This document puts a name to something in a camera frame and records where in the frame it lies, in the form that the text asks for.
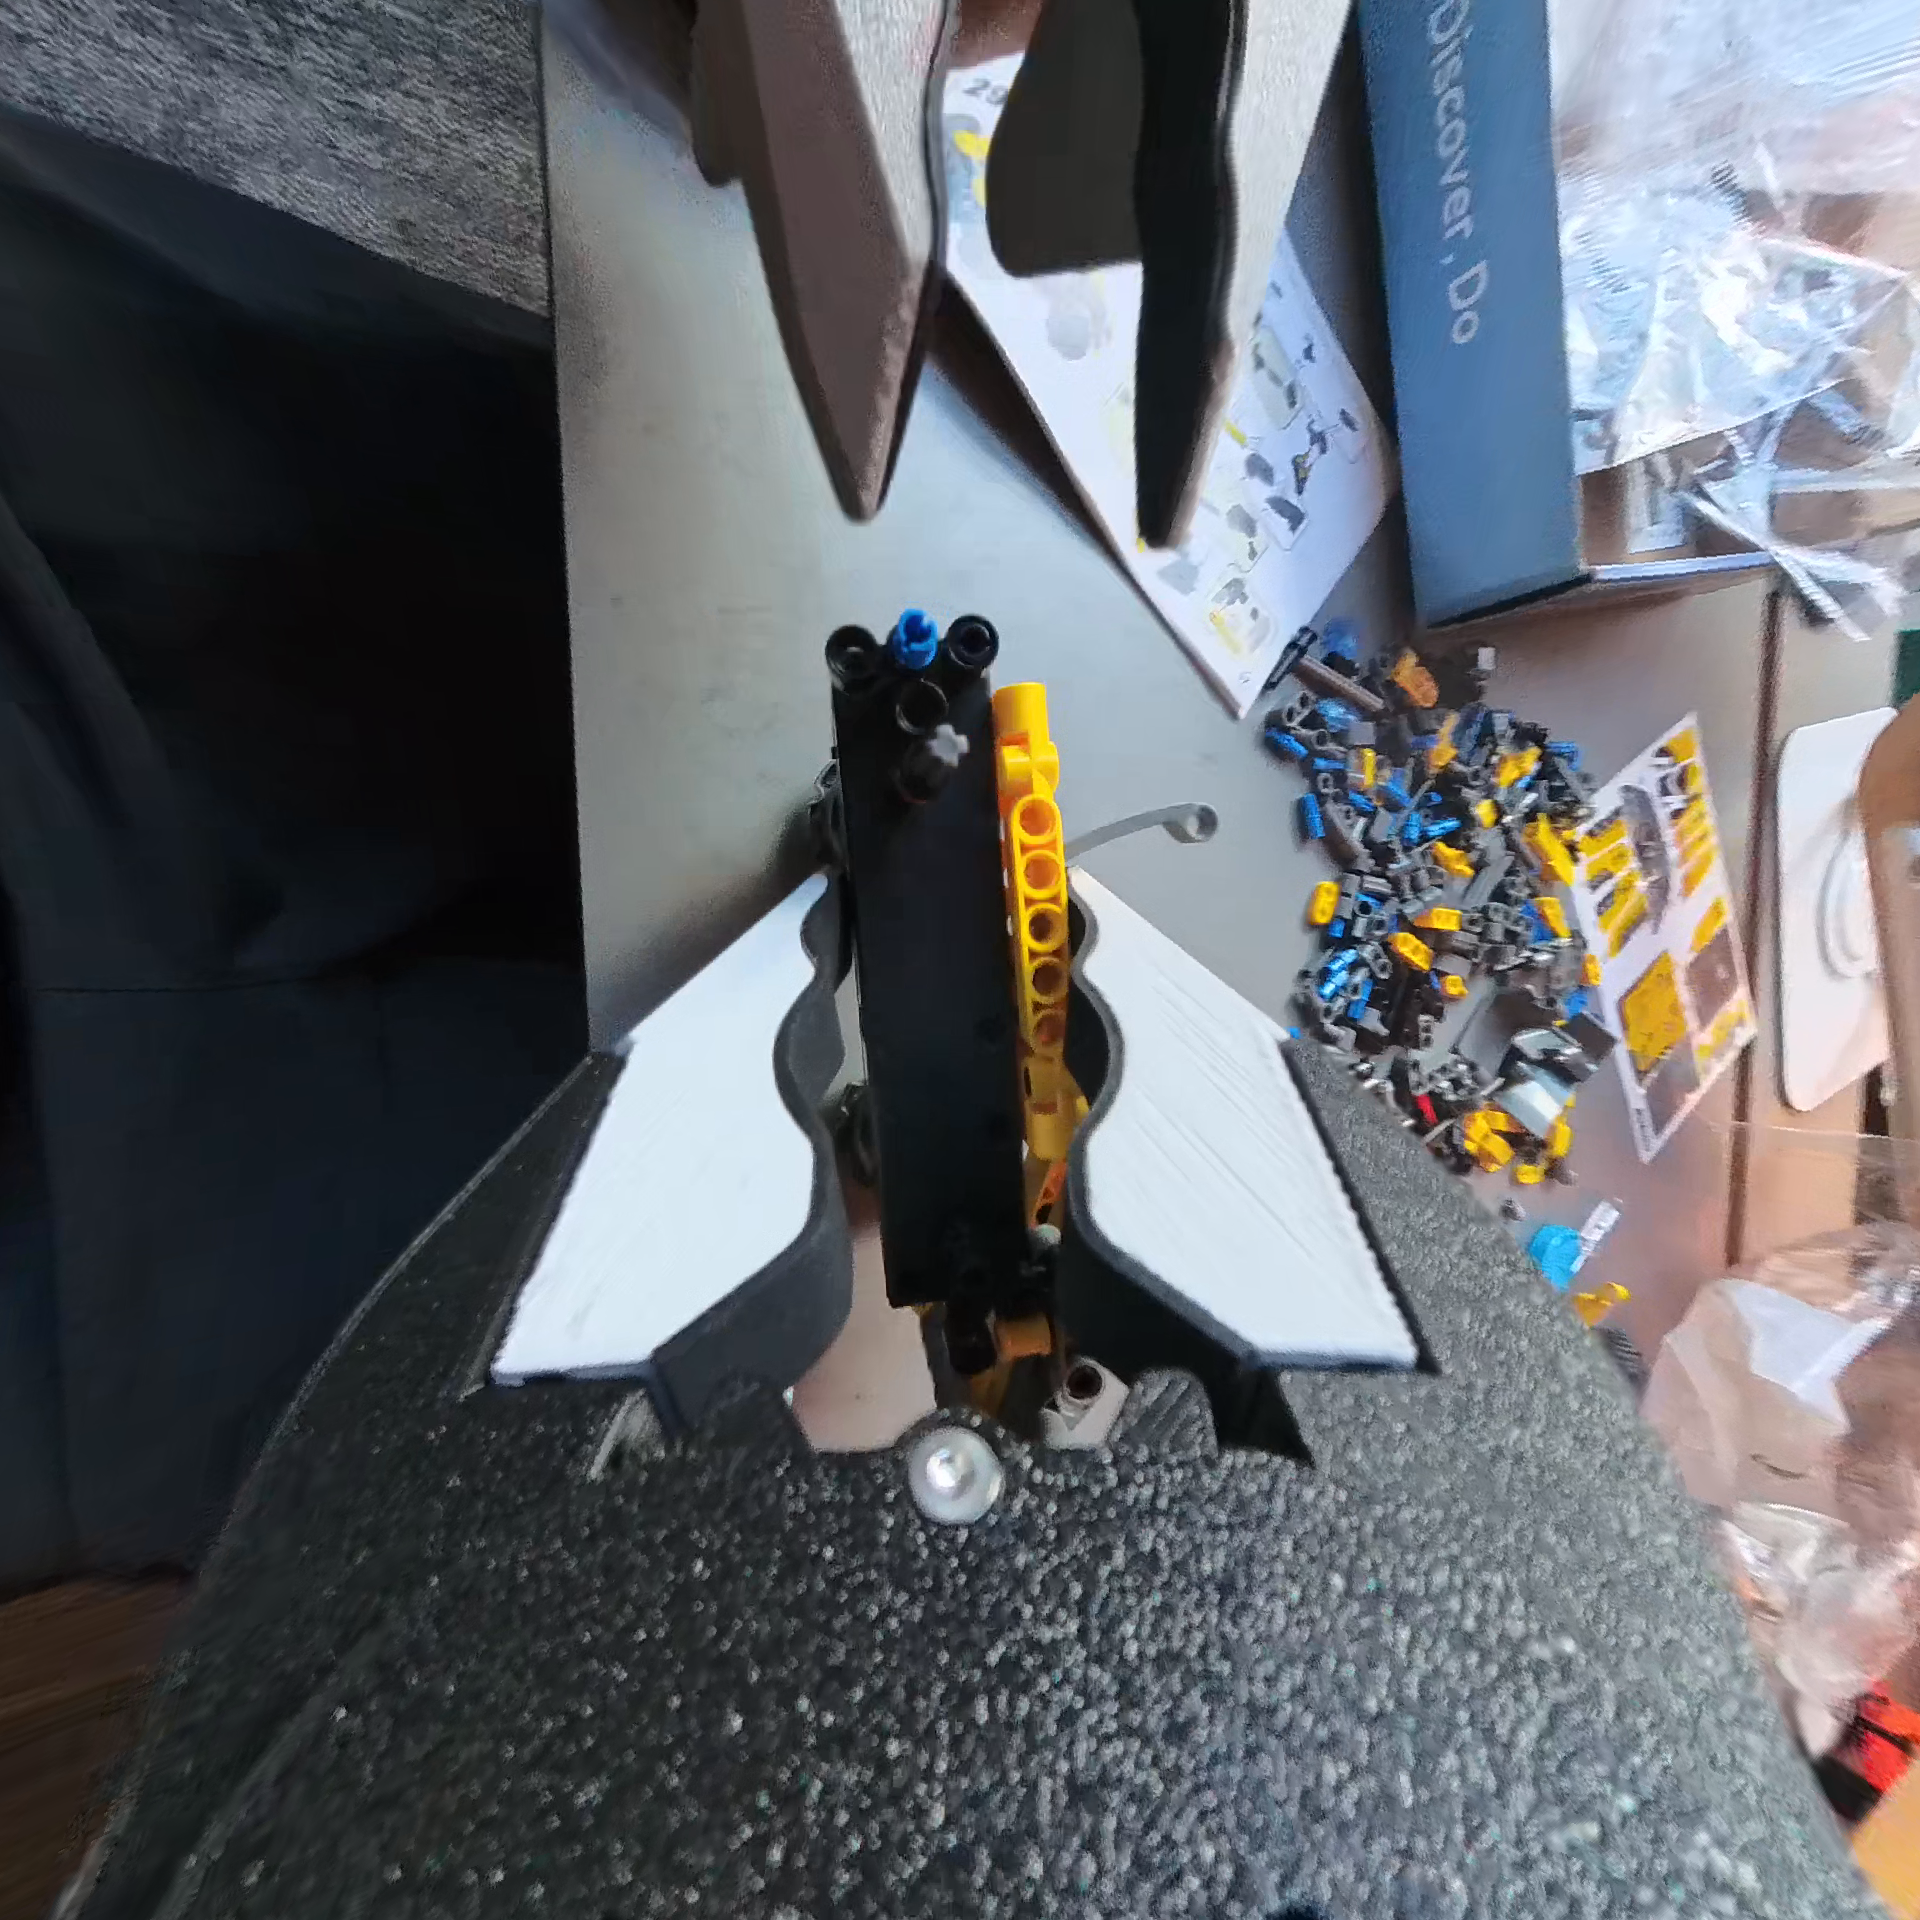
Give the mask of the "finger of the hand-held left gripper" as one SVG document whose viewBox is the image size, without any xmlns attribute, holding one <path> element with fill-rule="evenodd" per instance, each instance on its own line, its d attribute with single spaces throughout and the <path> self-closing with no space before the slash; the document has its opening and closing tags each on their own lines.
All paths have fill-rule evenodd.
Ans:
<svg viewBox="0 0 1920 1920">
<path fill-rule="evenodd" d="M 786 362 L 841 510 L 888 494 L 943 287 L 954 2 L 700 2 L 692 152 L 743 187 Z"/>
<path fill-rule="evenodd" d="M 1348 2 L 1048 2 L 986 159 L 1007 276 L 1137 262 L 1137 529 L 1187 539 Z"/>
</svg>

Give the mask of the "person's legs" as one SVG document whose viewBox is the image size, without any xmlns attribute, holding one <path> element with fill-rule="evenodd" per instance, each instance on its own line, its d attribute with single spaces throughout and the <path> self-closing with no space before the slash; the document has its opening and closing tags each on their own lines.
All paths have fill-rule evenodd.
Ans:
<svg viewBox="0 0 1920 1920">
<path fill-rule="evenodd" d="M 544 323 L 5 109 L 5 1590 L 182 1567 L 585 1048 Z"/>
</svg>

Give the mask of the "light blue curved brick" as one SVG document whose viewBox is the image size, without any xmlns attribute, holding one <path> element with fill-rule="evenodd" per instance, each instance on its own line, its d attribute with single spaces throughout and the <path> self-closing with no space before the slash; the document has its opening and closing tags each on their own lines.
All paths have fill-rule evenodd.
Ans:
<svg viewBox="0 0 1920 1920">
<path fill-rule="evenodd" d="M 1526 1261 L 1562 1294 L 1571 1294 L 1583 1268 L 1618 1225 L 1621 1209 L 1613 1201 L 1600 1201 L 1578 1225 L 1548 1222 L 1526 1236 Z"/>
</svg>

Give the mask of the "blue toy box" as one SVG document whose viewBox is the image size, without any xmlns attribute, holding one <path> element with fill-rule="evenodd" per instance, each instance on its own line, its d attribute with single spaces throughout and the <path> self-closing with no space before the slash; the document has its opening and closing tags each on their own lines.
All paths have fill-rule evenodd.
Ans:
<svg viewBox="0 0 1920 1920">
<path fill-rule="evenodd" d="M 1423 623 L 1782 573 L 1749 552 L 1588 555 L 1571 463 L 1548 4 L 1360 4 L 1357 17 Z M 1836 627 L 1865 638 L 1887 623 Z"/>
</svg>

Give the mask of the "clear bags of brick parts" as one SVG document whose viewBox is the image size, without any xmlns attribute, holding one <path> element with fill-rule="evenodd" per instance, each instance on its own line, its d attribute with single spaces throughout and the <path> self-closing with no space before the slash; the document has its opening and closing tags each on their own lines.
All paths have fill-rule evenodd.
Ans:
<svg viewBox="0 0 1920 1920">
<path fill-rule="evenodd" d="M 1918 6 L 1548 4 L 1571 463 L 1596 565 L 1915 593 Z"/>
</svg>

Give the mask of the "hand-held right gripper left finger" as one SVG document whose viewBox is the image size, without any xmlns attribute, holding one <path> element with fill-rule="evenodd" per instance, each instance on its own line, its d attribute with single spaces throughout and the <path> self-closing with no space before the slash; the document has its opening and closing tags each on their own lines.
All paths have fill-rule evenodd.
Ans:
<svg viewBox="0 0 1920 1920">
<path fill-rule="evenodd" d="M 611 1056 L 505 1313 L 494 1385 L 637 1379 L 671 1430 L 790 1392 L 844 1330 L 853 1235 L 824 1109 L 846 1060 L 841 886 L 808 876 Z"/>
</svg>

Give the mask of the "yellow sticker sheet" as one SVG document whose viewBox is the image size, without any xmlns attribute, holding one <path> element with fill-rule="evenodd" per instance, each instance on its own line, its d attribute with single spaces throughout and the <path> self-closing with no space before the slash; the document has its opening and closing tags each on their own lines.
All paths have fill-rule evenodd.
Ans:
<svg viewBox="0 0 1920 1920">
<path fill-rule="evenodd" d="M 1571 900 L 1597 961 L 1588 993 L 1617 1036 L 1627 1133 L 1652 1164 L 1760 1029 L 1693 711 L 1596 789 Z"/>
</svg>

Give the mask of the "yellow toy brick vehicle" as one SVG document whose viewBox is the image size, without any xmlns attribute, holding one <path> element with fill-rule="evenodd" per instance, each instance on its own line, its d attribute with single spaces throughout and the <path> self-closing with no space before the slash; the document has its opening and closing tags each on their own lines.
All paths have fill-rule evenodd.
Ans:
<svg viewBox="0 0 1920 1920">
<path fill-rule="evenodd" d="M 902 804 L 836 716 L 811 820 L 847 898 L 865 1084 L 841 1121 L 865 1153 L 892 1308 L 920 1327 L 936 1392 L 1056 1443 L 1217 1453 L 1187 1374 L 1116 1388 L 1072 1347 L 1050 1228 L 1085 1100 L 1066 1060 L 1069 860 L 1044 685 L 993 688 L 993 766 Z"/>
</svg>

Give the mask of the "red orange plastic piece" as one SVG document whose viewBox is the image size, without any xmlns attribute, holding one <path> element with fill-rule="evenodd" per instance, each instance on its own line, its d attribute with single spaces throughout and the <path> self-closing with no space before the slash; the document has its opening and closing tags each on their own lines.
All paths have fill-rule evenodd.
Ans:
<svg viewBox="0 0 1920 1920">
<path fill-rule="evenodd" d="M 1856 1828 L 1908 1777 L 1918 1750 L 1918 1711 L 1872 1686 L 1815 1768 L 1836 1818 Z"/>
</svg>

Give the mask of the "building instruction booklet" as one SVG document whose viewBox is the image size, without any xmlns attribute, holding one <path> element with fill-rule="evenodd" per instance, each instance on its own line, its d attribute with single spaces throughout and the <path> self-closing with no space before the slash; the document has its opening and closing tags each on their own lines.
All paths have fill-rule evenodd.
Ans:
<svg viewBox="0 0 1920 1920">
<path fill-rule="evenodd" d="M 1139 534 L 1140 268 L 1016 277 L 988 241 L 986 159 L 1019 66 L 1003 56 L 943 84 L 949 283 L 1121 571 L 1246 716 L 1380 524 L 1396 460 L 1283 229 L 1187 536 L 1156 548 Z"/>
</svg>

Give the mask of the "grey desk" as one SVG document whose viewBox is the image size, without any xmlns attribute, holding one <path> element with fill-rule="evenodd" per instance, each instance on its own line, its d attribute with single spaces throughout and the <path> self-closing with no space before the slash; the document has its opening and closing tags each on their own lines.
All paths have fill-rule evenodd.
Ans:
<svg viewBox="0 0 1920 1920">
<path fill-rule="evenodd" d="M 1144 828 L 1088 872 L 1290 1022 L 1319 865 L 1297 781 L 1231 716 L 1107 541 L 972 310 L 930 330 L 895 479 L 844 518 L 736 187 L 688 132 L 690 4 L 542 4 L 542 141 L 592 1042 L 620 1041 L 780 902 L 811 860 L 802 804 L 829 757 L 829 632 L 903 607 L 986 614 L 1002 680 L 1048 688 L 1072 837 L 1211 804 L 1201 848 Z M 1651 1164 L 1605 1070 L 1580 1095 L 1571 1187 L 1529 1219 L 1621 1218 L 1593 1259 L 1651 1354 L 1702 1283 L 1857 1213 L 1866 1091 L 1780 1095 L 1782 743 L 1881 707 L 1890 635 L 1814 623 L 1764 574 L 1679 596 L 1545 602 L 1435 650 L 1491 643 L 1495 702 L 1617 773 L 1693 713 L 1760 1031 Z"/>
</svg>

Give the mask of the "pile of loose toy bricks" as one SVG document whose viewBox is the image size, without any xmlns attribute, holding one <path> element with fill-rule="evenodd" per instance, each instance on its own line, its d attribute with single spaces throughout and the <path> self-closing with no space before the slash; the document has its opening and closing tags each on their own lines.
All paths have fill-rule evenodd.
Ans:
<svg viewBox="0 0 1920 1920">
<path fill-rule="evenodd" d="M 1259 742 L 1329 865 L 1292 1008 L 1444 1170 L 1571 1186 L 1578 1095 L 1618 1048 L 1575 903 L 1596 786 L 1571 742 L 1486 700 L 1493 671 L 1491 647 L 1367 655 L 1346 622 L 1283 643 Z"/>
</svg>

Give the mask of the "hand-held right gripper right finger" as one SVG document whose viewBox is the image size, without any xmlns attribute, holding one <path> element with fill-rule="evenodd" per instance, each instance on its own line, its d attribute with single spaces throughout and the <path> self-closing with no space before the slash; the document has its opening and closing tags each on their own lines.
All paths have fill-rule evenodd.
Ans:
<svg viewBox="0 0 1920 1920">
<path fill-rule="evenodd" d="M 1059 1315 L 1112 1374 L 1220 1388 L 1406 1374 L 1395 1283 L 1292 1072 L 1288 1036 L 1088 872 L 1069 873 Z"/>
</svg>

